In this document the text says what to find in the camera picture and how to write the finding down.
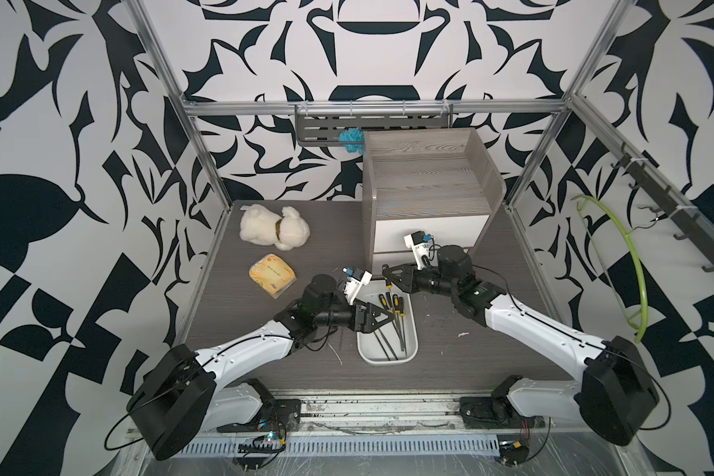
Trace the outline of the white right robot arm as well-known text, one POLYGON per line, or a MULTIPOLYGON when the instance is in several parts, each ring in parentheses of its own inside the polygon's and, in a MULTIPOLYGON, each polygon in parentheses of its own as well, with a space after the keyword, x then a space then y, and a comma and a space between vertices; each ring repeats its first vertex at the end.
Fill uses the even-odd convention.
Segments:
POLYGON ((402 292, 450 299, 471 321, 508 335, 549 359, 566 381, 510 377, 495 392, 521 417, 581 420, 597 436, 626 446, 668 396, 630 340, 605 340, 567 326, 521 303, 507 285, 477 277, 477 265, 457 245, 443 246, 438 263, 385 266, 381 274, 402 292))

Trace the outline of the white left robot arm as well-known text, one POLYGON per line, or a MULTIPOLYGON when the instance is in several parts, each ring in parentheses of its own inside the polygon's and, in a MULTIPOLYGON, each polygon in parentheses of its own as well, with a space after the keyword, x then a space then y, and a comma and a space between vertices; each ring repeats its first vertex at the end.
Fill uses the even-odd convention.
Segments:
POLYGON ((260 328, 198 351, 184 344, 170 349, 126 407, 152 456, 169 459, 204 430, 261 424, 265 404, 274 399, 250 373, 311 349, 319 329, 372 333, 392 322, 392 311, 358 299, 361 286, 354 280, 339 286, 320 274, 260 328))

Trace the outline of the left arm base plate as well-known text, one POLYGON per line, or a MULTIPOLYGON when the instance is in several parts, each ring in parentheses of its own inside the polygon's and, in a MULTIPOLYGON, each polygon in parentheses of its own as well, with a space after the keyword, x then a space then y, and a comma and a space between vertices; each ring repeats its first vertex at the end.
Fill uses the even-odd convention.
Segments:
POLYGON ((226 424, 216 430, 221 434, 296 430, 301 421, 301 406, 303 406, 303 402, 299 399, 265 402, 250 422, 246 422, 246 424, 226 424))

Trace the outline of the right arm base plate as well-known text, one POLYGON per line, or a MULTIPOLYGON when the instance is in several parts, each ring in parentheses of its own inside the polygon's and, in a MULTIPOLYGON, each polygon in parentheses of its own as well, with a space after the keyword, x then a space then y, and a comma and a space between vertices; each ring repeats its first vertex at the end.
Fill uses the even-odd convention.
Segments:
POLYGON ((466 428, 532 428, 535 418, 521 416, 506 398, 461 397, 459 415, 466 428))

